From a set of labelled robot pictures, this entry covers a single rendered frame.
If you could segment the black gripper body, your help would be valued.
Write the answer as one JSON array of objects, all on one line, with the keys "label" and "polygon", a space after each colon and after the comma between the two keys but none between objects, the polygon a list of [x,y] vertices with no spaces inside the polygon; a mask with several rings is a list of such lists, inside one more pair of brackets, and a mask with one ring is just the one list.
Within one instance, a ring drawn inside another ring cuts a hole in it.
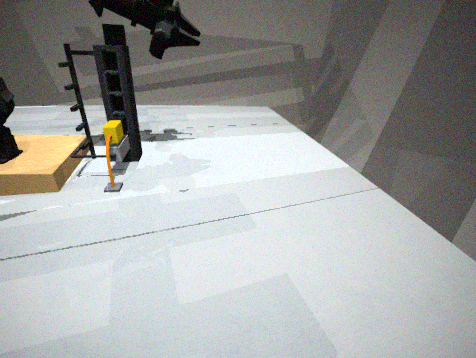
[{"label": "black gripper body", "polygon": [[163,8],[165,10],[164,16],[161,18],[154,11],[152,11],[144,0],[130,0],[128,14],[126,19],[132,20],[131,25],[136,26],[136,23],[148,28],[152,36],[150,43],[150,53],[158,59],[162,59],[163,53],[166,49],[173,23],[171,20],[175,13],[174,0]]}]

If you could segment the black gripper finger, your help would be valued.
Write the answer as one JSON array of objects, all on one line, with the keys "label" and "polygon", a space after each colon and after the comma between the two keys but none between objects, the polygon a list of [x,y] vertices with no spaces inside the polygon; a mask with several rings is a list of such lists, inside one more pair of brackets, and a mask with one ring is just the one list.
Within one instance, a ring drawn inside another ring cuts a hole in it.
[{"label": "black gripper finger", "polygon": [[180,46],[199,46],[200,41],[190,35],[188,32],[181,29],[174,18],[172,31],[166,46],[166,50],[171,47]]},{"label": "black gripper finger", "polygon": [[189,21],[180,11],[179,8],[179,2],[177,1],[177,4],[175,6],[175,13],[173,15],[173,18],[171,20],[171,23],[173,23],[174,18],[176,19],[179,27],[183,29],[184,31],[188,32],[192,36],[197,36],[199,37],[201,32],[197,30],[193,25],[192,22]]}]

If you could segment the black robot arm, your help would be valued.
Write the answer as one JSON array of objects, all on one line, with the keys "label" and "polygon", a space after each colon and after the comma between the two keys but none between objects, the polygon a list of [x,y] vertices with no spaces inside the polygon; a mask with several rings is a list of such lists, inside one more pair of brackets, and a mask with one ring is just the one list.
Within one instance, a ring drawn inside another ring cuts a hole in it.
[{"label": "black robot arm", "polygon": [[[165,8],[170,1],[171,0],[144,0],[144,4],[162,18],[165,13],[163,8]],[[102,16],[103,8],[106,8],[126,18],[130,0],[89,0],[89,4],[92,5],[96,11],[96,15],[99,17]],[[18,149],[15,137],[11,135],[10,128],[3,126],[8,116],[14,111],[15,102],[12,99],[14,96],[15,95],[9,92],[9,89],[6,87],[3,77],[0,77],[0,164],[4,164],[15,156],[24,153],[23,150]]]}]

